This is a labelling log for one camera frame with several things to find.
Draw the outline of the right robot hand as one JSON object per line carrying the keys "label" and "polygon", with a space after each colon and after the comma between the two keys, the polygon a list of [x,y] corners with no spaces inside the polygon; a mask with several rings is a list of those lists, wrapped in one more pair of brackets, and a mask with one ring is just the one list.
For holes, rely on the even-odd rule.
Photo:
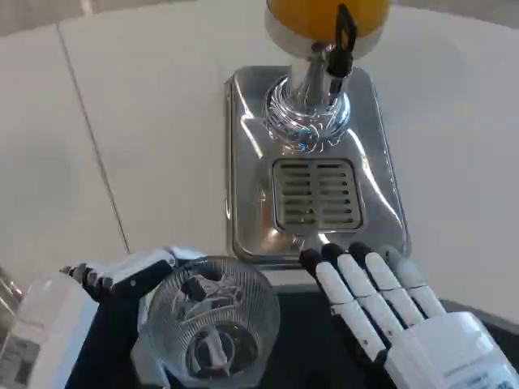
{"label": "right robot hand", "polygon": [[387,246],[300,253],[369,388],[516,388],[518,372],[482,321],[448,312],[414,262]]}

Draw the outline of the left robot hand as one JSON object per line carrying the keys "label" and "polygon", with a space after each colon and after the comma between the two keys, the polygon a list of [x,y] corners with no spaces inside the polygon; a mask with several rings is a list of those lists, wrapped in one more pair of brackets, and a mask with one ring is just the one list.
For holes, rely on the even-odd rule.
{"label": "left robot hand", "polygon": [[167,246],[64,273],[97,303],[66,387],[240,387],[245,263]]}

